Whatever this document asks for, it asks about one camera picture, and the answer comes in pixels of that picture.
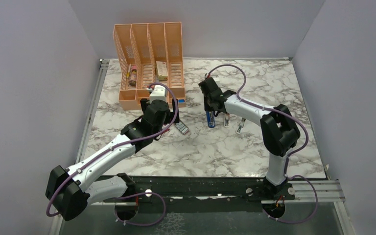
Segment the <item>staple tray with staples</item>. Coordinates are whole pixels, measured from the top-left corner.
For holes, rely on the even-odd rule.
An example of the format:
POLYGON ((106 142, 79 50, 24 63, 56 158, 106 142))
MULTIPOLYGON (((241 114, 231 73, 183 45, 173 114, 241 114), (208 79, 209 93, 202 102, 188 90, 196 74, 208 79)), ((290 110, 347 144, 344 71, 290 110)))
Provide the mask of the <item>staple tray with staples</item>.
POLYGON ((178 123, 175 123, 174 124, 175 127, 178 129, 178 131, 183 134, 183 135, 186 135, 189 133, 189 128, 188 126, 182 121, 182 120, 179 120, 178 123))

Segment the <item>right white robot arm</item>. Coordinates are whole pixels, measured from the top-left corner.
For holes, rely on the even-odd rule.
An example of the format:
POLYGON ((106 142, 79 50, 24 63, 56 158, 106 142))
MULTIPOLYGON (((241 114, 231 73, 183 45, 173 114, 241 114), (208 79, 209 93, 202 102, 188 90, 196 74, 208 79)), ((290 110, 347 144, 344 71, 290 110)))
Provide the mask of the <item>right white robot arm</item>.
POLYGON ((261 128, 263 143, 269 152, 263 194, 269 199, 277 198, 287 183, 287 154, 291 153, 301 136, 297 124, 289 118, 289 109, 282 104, 264 108, 246 99, 241 100, 234 91, 223 92, 212 77, 200 82, 199 87, 204 97, 205 111, 233 114, 261 128))

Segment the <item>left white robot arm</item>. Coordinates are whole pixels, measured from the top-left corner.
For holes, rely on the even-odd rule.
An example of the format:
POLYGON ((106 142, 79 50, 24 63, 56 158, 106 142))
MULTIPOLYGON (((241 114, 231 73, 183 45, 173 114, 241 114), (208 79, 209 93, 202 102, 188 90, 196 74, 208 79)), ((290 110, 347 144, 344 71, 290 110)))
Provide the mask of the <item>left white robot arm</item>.
POLYGON ((176 123, 179 108, 174 92, 162 83, 153 83, 149 103, 143 115, 125 125, 106 146, 87 159, 67 168, 58 165, 49 174, 45 196, 49 200, 46 215, 62 216, 65 221, 80 215, 92 203, 119 197, 128 201, 134 187, 121 176, 99 180, 107 170, 120 161, 135 155, 157 140, 176 123))

